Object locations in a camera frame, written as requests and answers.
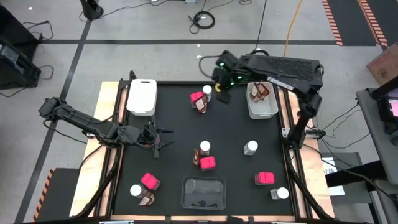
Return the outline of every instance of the clear plastic container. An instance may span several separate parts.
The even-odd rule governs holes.
[[[248,83],[246,98],[248,100],[249,116],[251,119],[269,119],[278,113],[278,104],[276,102],[274,86],[269,82],[261,82],[268,90],[269,94],[258,102],[250,99],[251,89],[254,82]]]
[[[188,209],[224,210],[226,181],[221,178],[184,177],[181,205]]]

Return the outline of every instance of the table leg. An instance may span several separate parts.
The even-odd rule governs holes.
[[[371,180],[386,179],[386,173],[384,172],[381,161],[370,162],[347,170],[357,174],[362,174]],[[344,171],[338,171],[332,174],[328,174],[325,177],[328,187],[335,187],[339,185],[364,181],[362,177],[358,177]]]

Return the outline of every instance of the cable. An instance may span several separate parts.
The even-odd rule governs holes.
[[[257,36],[257,42],[256,42],[256,46],[254,47],[254,50],[256,50],[257,46],[259,45],[260,34],[261,34],[261,29],[262,29],[262,22],[264,21],[264,14],[266,13],[266,6],[267,6],[267,0],[264,2],[264,8],[262,9],[262,16],[261,16],[261,22],[260,22],[259,35]]]
[[[297,9],[296,9],[296,12],[294,13],[294,17],[292,19],[292,22],[290,23],[289,31],[287,32],[285,49],[284,49],[284,57],[285,57],[286,51],[287,51],[287,44],[289,43],[290,31],[292,31],[293,24],[294,24],[294,22],[296,20],[297,14],[299,13],[299,10],[300,10],[300,7],[301,7],[301,3],[303,3],[303,0],[300,0],[300,2],[298,3],[298,6],[297,6]]]
[[[199,70],[200,70],[200,72],[202,73],[202,75],[204,75],[204,76],[207,77],[207,78],[211,78],[211,76],[207,75],[207,74],[203,71],[203,69],[201,68],[201,61],[202,61],[203,59],[205,59],[205,58],[218,58],[218,57],[220,57],[220,56],[221,56],[221,55],[204,56],[204,57],[202,57],[202,58],[199,60]]]
[[[52,31],[52,25],[51,25],[51,23],[50,23],[49,21],[43,21],[43,22],[39,22],[39,23],[24,22],[22,25],[25,25],[25,24],[32,24],[32,26],[26,28],[26,29],[28,29],[28,30],[29,30],[30,28],[35,27],[35,26],[39,26],[39,25],[43,25],[43,24],[48,24],[48,25],[50,26],[51,37],[46,38],[46,37],[43,36],[43,39],[45,39],[45,40],[51,40],[51,39],[54,37],[54,32]],[[42,35],[42,34],[39,33],[39,32],[32,32],[32,34],[39,34],[39,35]]]
[[[43,65],[43,66],[39,67],[39,69],[36,71],[36,83],[35,83],[34,85],[23,86],[20,90],[17,90],[16,92],[14,92],[14,93],[11,94],[11,95],[5,95],[5,94],[3,94],[3,93],[0,93],[0,95],[1,95],[1,96],[4,96],[4,97],[6,97],[6,98],[10,98],[10,97],[13,97],[13,96],[15,96],[16,94],[20,93],[22,90],[25,90],[25,89],[28,88],[28,87],[36,86],[36,85],[38,84],[39,78],[40,78],[40,77],[38,78],[38,76],[39,76],[39,71],[40,71],[41,68],[44,68],[44,67],[50,67],[50,68],[52,69],[52,71],[51,71],[50,77],[48,77],[48,78],[41,78],[41,79],[43,79],[43,80],[49,80],[49,79],[51,79],[51,78],[53,77],[53,75],[54,75],[54,67],[51,66],[51,65]]]
[[[328,146],[330,146],[330,147],[332,147],[332,148],[335,148],[335,149],[346,149],[346,148],[348,148],[348,147],[350,147],[350,146],[352,146],[353,144],[356,144],[357,142],[360,142],[360,141],[362,141],[364,138],[366,138],[368,135],[370,135],[370,133],[367,133],[367,135],[365,135],[365,136],[363,136],[363,137],[361,137],[360,139],[358,139],[358,140],[356,140],[355,142],[352,142],[351,144],[349,144],[348,146],[344,146],[344,147],[336,147],[336,146],[332,146],[331,144],[329,144],[326,140],[323,140],[322,139],[322,141],[325,143],[325,144],[327,144]]]
[[[338,129],[338,127],[343,124],[350,116],[354,115],[356,112],[361,111],[361,109],[354,111],[353,113],[351,113],[350,115],[348,115],[343,121],[341,121],[340,123],[337,124],[337,126],[333,129],[333,131],[331,132],[331,138],[336,138],[335,136],[335,131],[336,129]]]
[[[330,154],[331,154],[333,157],[337,158],[339,161],[341,161],[342,163],[346,164],[346,165],[349,166],[350,168],[356,167],[355,165],[349,164],[349,163],[343,161],[342,159],[340,159],[338,156],[336,156],[336,155],[331,151],[331,149],[329,148],[329,146],[326,145],[325,140],[321,139],[321,141],[323,141],[323,143],[325,144],[326,148],[329,150]]]
[[[239,4],[241,4],[242,6],[245,6],[247,4],[252,4],[251,0],[239,0]]]
[[[338,116],[337,118],[335,118],[332,122],[330,122],[328,125],[326,125],[326,127],[324,127],[324,128],[322,129],[322,131],[325,130],[326,128],[328,128],[329,126],[331,126],[335,121],[337,121],[337,119],[339,119],[339,118],[341,118],[342,116],[348,114],[351,110],[353,110],[353,109],[354,109],[355,107],[357,107],[358,105],[359,105],[359,103],[356,102],[356,105],[355,105],[355,106],[353,106],[353,107],[350,108],[347,112],[345,112],[345,113],[343,113],[342,115],[340,115],[340,116]]]
[[[102,146],[98,146],[98,148],[96,148],[96,149],[94,149],[94,151],[92,151],[91,153],[89,153],[84,159],[83,159],[83,161],[81,162],[81,164],[80,164],[80,166],[79,166],[79,170],[81,170],[81,168],[83,167],[83,165],[84,165],[84,163],[86,162],[86,160],[88,159],[88,158],[90,158],[94,153],[96,153],[99,149],[101,149],[102,148]]]
[[[383,189],[381,189],[380,187],[376,186],[376,185],[373,183],[373,181],[372,181],[371,179],[367,178],[365,175],[357,174],[357,173],[355,173],[355,172],[351,172],[351,171],[349,171],[349,170],[346,170],[346,169],[340,168],[340,167],[338,167],[338,166],[336,166],[336,165],[333,165],[333,164],[329,163],[328,161],[323,160],[323,159],[322,159],[321,153],[320,153],[318,150],[316,150],[315,148],[313,148],[313,147],[311,147],[311,146],[308,146],[308,145],[306,145],[306,144],[304,144],[304,146],[307,146],[308,148],[310,148],[310,149],[314,150],[315,152],[317,152],[317,153],[320,155],[321,160],[322,160],[323,162],[325,162],[325,163],[327,163],[327,164],[329,164],[329,165],[331,165],[331,166],[333,166],[333,167],[336,167],[336,168],[339,169],[340,171],[346,172],[346,173],[351,174],[351,175],[355,175],[355,176],[357,176],[357,177],[362,177],[364,180],[368,181],[375,189],[378,189],[378,190],[380,190],[383,194],[385,194],[389,199],[391,199],[391,200],[393,200],[393,201],[395,201],[395,202],[398,202],[397,199],[391,197],[391,196],[390,196],[387,192],[385,192]]]
[[[197,34],[197,33],[199,33],[199,31],[201,29],[210,29],[210,28],[212,28],[216,24],[216,19],[209,11],[212,10],[212,9],[215,9],[217,7],[225,6],[225,5],[227,5],[227,4],[229,4],[229,3],[233,2],[233,1],[234,0],[230,0],[230,1],[226,2],[226,3],[220,4],[220,5],[217,5],[217,6],[213,6],[213,7],[209,8],[209,9],[207,9],[206,11],[204,11],[204,8],[205,8],[206,2],[207,2],[207,0],[205,0],[205,3],[203,3],[203,6],[202,6],[200,12],[196,13],[193,18],[191,16],[188,16],[188,19],[192,22],[192,24],[189,27],[189,32],[191,34]],[[211,24],[207,25],[207,26],[200,25],[199,21],[202,19],[201,15],[209,16],[211,18]],[[192,31],[192,27],[193,26],[196,26],[198,28],[198,30],[196,32]]]
[[[70,138],[70,139],[72,139],[72,140],[75,140],[76,142],[81,142],[81,143],[83,143],[83,144],[87,144],[87,142],[83,142],[83,141],[81,141],[81,140],[79,140],[79,139],[75,139],[74,137],[71,137],[71,136],[69,136],[69,135],[66,135],[66,134],[61,133],[60,131],[56,130],[55,128],[51,128],[50,126],[46,125],[46,123],[45,123],[46,121],[49,121],[49,120],[44,120],[44,121],[43,121],[43,125],[44,125],[46,128],[48,128],[49,130],[55,131],[56,133],[58,133],[58,134],[60,134],[60,135],[62,135],[62,136],[65,136],[65,137],[67,137],[67,138]]]
[[[119,8],[119,9],[115,9],[115,10],[113,10],[112,12],[103,14],[102,16],[98,17],[98,18],[95,19],[95,20],[102,19],[102,18],[104,18],[105,16],[114,14],[115,12],[118,12],[118,11],[123,10],[123,9],[135,9],[135,8],[140,7],[140,6],[145,6],[145,5],[147,5],[147,4],[150,4],[151,6],[159,6],[159,5],[161,5],[161,4],[163,4],[163,3],[166,3],[166,2],[168,2],[168,1],[183,1],[183,0],[165,0],[165,1],[161,2],[161,3],[159,3],[159,4],[153,4],[153,2],[152,2],[151,0],[149,0],[149,2],[141,3],[141,4],[136,5],[136,6],[124,6],[124,7],[121,7],[121,8]],[[81,20],[81,21],[83,21],[83,22],[86,22],[86,21],[90,21],[90,22],[91,22],[91,20],[84,20],[84,19],[82,19],[82,18],[81,18],[81,15],[82,15],[82,14],[83,14],[83,12],[80,13],[80,15],[79,15],[79,20]]]
[[[50,80],[50,79],[52,79],[52,77],[54,76],[54,67],[51,66],[51,65],[43,65],[43,66],[39,67],[39,69],[44,68],[44,67],[49,67],[49,68],[51,68],[51,75],[50,75],[48,78],[39,77],[39,79],[43,79],[43,80]]]

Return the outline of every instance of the white bottle cap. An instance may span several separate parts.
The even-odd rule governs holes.
[[[287,199],[289,197],[289,191],[284,187],[279,188],[276,191],[276,194],[278,197],[280,197],[280,199]]]
[[[130,188],[130,194],[132,196],[137,197],[139,194],[141,194],[142,188],[140,185],[138,184],[134,184],[131,188]]]
[[[250,151],[256,151],[258,147],[259,147],[259,145],[257,144],[256,141],[249,141],[249,143],[248,143],[248,149],[249,149]]]
[[[210,150],[210,142],[208,141],[203,141],[200,143],[200,149],[202,151],[209,151]]]
[[[206,93],[206,94],[210,94],[211,93],[211,86],[205,85],[203,87],[203,92]]]

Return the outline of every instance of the gray floor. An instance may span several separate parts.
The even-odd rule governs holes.
[[[221,2],[208,1],[208,9]],[[0,0],[21,22],[49,20],[53,25],[54,40],[78,40],[85,22],[78,19],[81,6],[78,1],[64,0]],[[268,0],[262,26],[261,39],[284,40],[298,1]],[[105,12],[123,6],[141,3],[138,0],[101,0]],[[193,16],[201,9],[183,2],[167,2],[159,7],[142,6],[116,12],[91,25],[89,40],[182,40],[182,39],[256,39],[264,1],[240,6],[237,1],[211,12],[216,25],[201,30],[197,35],[188,31]],[[47,26],[33,31],[50,35]],[[290,36],[291,40],[333,40],[333,35],[322,8],[321,1],[304,1]],[[281,56],[283,45],[260,45],[271,55]],[[32,175],[47,130],[37,112],[44,98],[59,96],[68,75],[77,45],[40,45],[34,63],[52,65],[54,78],[41,80],[38,88],[28,89],[12,98],[0,97],[0,222],[13,223]],[[134,70],[140,78],[156,80],[205,80],[198,71],[198,55],[217,55],[224,49],[236,55],[248,53],[254,45],[85,45],[67,95],[73,107],[93,114],[101,82],[127,78]],[[378,87],[366,64],[381,53],[380,47],[340,47],[337,45],[290,45],[288,57],[312,58],[325,66],[323,104],[318,114],[319,126],[325,127],[336,116],[354,106],[355,92],[367,87]],[[207,72],[213,60],[204,61]],[[49,75],[46,68],[44,75]],[[59,122],[57,129],[84,140],[79,129]],[[368,133],[361,112],[356,113],[336,131],[336,139],[325,138],[334,146],[345,146]],[[39,181],[30,201],[25,222],[32,221],[49,169],[54,167],[77,168],[83,157],[85,145],[55,134],[47,154]],[[327,149],[320,143],[321,151]],[[375,161],[377,153],[368,137],[339,152],[359,152],[363,162]],[[336,216],[342,220],[372,223],[367,206],[334,205]]]

